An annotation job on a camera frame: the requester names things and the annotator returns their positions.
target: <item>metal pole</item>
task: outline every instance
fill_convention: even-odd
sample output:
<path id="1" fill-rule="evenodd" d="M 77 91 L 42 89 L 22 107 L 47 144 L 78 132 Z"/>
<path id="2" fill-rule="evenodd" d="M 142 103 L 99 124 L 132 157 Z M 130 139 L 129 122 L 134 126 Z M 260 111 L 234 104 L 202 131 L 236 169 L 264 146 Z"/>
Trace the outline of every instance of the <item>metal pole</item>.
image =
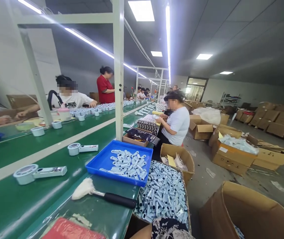
<path id="1" fill-rule="evenodd" d="M 51 123 L 53 122 L 53 119 L 52 119 L 52 115 L 49 109 L 48 101 L 46 99 L 45 90 L 43 88 L 42 81 L 40 78 L 40 73 L 38 70 L 37 63 L 36 63 L 36 58 L 33 53 L 31 42 L 28 36 L 28 31 L 27 29 L 24 29 L 24 28 L 18 28 L 18 29 L 22 37 L 25 52 L 26 52 L 26 55 L 29 61 L 29 65 L 30 65 L 29 75 L 30 75 L 31 82 L 34 86 L 35 92 L 36 92 L 38 104 L 40 106 L 41 113 L 42 113 L 43 119 L 45 120 L 46 126 L 50 126 Z"/>
<path id="2" fill-rule="evenodd" d="M 123 137 L 124 0 L 113 0 L 113 51 L 116 140 Z"/>
<path id="3" fill-rule="evenodd" d="M 135 102 L 138 100 L 139 68 L 136 69 Z"/>
<path id="4" fill-rule="evenodd" d="M 158 90 L 158 94 L 157 94 L 157 103 L 159 102 L 159 96 L 160 96 L 160 93 L 161 93 L 163 72 L 164 72 L 164 70 L 162 70 L 162 73 L 161 73 L 161 81 L 160 81 L 160 83 L 159 83 L 159 90 Z"/>

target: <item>white plastic bag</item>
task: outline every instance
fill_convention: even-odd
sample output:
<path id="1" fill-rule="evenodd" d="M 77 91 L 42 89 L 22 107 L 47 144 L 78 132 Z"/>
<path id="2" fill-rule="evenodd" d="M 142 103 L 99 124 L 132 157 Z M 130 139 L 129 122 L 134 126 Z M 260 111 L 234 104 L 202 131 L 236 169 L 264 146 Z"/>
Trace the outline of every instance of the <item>white plastic bag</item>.
<path id="1" fill-rule="evenodd" d="M 200 115 L 201 119 L 207 121 L 210 124 L 219 125 L 220 124 L 220 111 L 212 107 L 202 108 L 199 107 L 192 111 L 193 115 Z"/>

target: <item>white t-shirt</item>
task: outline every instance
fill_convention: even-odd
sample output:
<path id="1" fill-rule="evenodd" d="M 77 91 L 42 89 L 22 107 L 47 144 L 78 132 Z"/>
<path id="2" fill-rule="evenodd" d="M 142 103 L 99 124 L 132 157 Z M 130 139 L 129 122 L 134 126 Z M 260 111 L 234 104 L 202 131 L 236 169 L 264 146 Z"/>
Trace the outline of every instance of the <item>white t-shirt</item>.
<path id="1" fill-rule="evenodd" d="M 88 105 L 93 101 L 93 99 L 91 99 L 89 96 L 80 92 L 74 92 L 71 96 L 60 95 L 60 98 L 62 102 L 65 103 L 65 106 L 72 110 L 81 108 L 82 105 Z M 51 105 L 53 106 L 53 108 L 61 107 L 61 104 L 55 94 L 52 95 Z"/>
<path id="2" fill-rule="evenodd" d="M 177 109 L 167 119 L 167 124 L 171 126 L 171 130 L 177 132 L 176 135 L 171 135 L 165 128 L 162 129 L 163 135 L 171 144 L 182 146 L 183 140 L 188 132 L 189 120 L 189 112 L 186 107 Z"/>

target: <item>led light strip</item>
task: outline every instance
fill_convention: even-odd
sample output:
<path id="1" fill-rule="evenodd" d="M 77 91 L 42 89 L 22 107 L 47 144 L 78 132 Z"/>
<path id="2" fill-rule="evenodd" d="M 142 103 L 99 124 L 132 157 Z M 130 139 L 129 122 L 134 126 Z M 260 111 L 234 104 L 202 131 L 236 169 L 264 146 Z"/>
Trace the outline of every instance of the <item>led light strip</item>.
<path id="1" fill-rule="evenodd" d="M 34 7 L 33 5 L 31 5 L 30 3 L 24 1 L 24 0 L 18 0 L 18 2 L 24 4 L 26 7 L 29 7 L 31 10 L 35 11 L 38 14 L 42 14 L 42 11 L 36 7 Z M 71 34 L 75 35 L 76 37 L 78 37 L 79 39 L 83 40 L 84 42 L 88 43 L 89 45 L 93 46 L 95 49 L 99 50 L 100 52 L 106 54 L 107 56 L 111 57 L 112 59 L 114 59 L 114 56 L 108 52 L 106 52 L 105 50 L 103 50 L 102 48 L 98 47 L 97 45 L 95 45 L 93 42 L 89 41 L 88 39 L 85 39 L 84 37 L 82 37 L 81 35 L 79 35 L 78 33 L 76 33 L 75 31 L 73 31 L 70 28 L 65 28 L 66 31 L 70 32 Z M 137 73 L 136 70 L 134 70 L 132 67 L 130 67 L 128 64 L 123 63 L 123 65 L 125 65 L 127 68 L 129 68 L 130 70 L 134 71 Z"/>
<path id="2" fill-rule="evenodd" d="M 167 35 L 167 59 L 168 59 L 168 78 L 171 84 L 171 23 L 169 5 L 166 6 L 166 35 Z"/>

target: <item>plastic bag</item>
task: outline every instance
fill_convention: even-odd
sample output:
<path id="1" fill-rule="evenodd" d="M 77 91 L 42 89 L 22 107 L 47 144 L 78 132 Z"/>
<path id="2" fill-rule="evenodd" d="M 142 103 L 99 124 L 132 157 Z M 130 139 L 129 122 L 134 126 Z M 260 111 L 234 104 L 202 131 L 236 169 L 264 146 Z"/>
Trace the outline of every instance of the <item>plastic bag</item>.
<path id="1" fill-rule="evenodd" d="M 220 124 L 220 119 L 221 119 L 220 111 L 212 107 L 206 107 L 206 108 L 199 107 L 197 109 L 194 109 L 192 113 L 193 115 L 200 115 L 201 119 L 203 119 L 204 121 L 210 124 L 214 125 Z"/>
<path id="2" fill-rule="evenodd" d="M 231 137 L 229 134 L 226 134 L 223 138 L 219 138 L 218 140 L 223 144 L 229 145 L 247 153 L 252 153 L 254 155 L 258 155 L 259 153 L 259 149 L 248 144 L 244 138 L 236 139 L 234 137 Z"/>

